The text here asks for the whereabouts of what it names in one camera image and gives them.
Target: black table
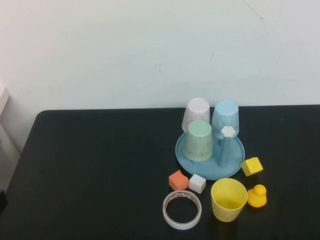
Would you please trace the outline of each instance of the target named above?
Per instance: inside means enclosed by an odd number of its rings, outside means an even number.
[[[232,177],[247,189],[265,185],[267,205],[246,205],[235,221],[219,222],[208,181],[196,194],[201,219],[185,231],[162,214],[172,191],[168,176],[180,167],[175,145],[183,114],[41,112],[7,190],[0,239],[319,239],[320,106],[241,107],[245,157],[258,156],[264,170]]]

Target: light blue cup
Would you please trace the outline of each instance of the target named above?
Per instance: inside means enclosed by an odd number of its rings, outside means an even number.
[[[239,133],[239,107],[230,100],[218,102],[214,107],[212,115],[212,134],[217,139],[223,139],[224,135],[221,130],[224,126],[231,126],[235,130],[232,138],[236,137]]]
[[[204,120],[195,120],[189,123],[183,154],[190,160],[202,162],[213,154],[212,127]]]

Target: yellow cube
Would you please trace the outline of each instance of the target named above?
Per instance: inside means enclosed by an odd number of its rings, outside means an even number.
[[[241,167],[247,177],[264,169],[259,161],[259,158],[257,157],[245,160],[243,163],[241,163]]]

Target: blue plate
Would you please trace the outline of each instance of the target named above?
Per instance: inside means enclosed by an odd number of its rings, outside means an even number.
[[[186,133],[183,133],[175,145],[175,155],[180,165],[190,174],[197,174],[207,180],[228,178],[239,171],[245,160],[245,148],[238,137],[230,141],[229,161],[226,167],[219,167],[217,162],[221,150],[218,139],[213,139],[213,154],[205,161],[192,161],[183,153]]]

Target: orange cube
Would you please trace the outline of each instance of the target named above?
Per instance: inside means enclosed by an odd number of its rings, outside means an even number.
[[[175,191],[184,190],[189,186],[189,179],[179,170],[169,176],[169,185]]]

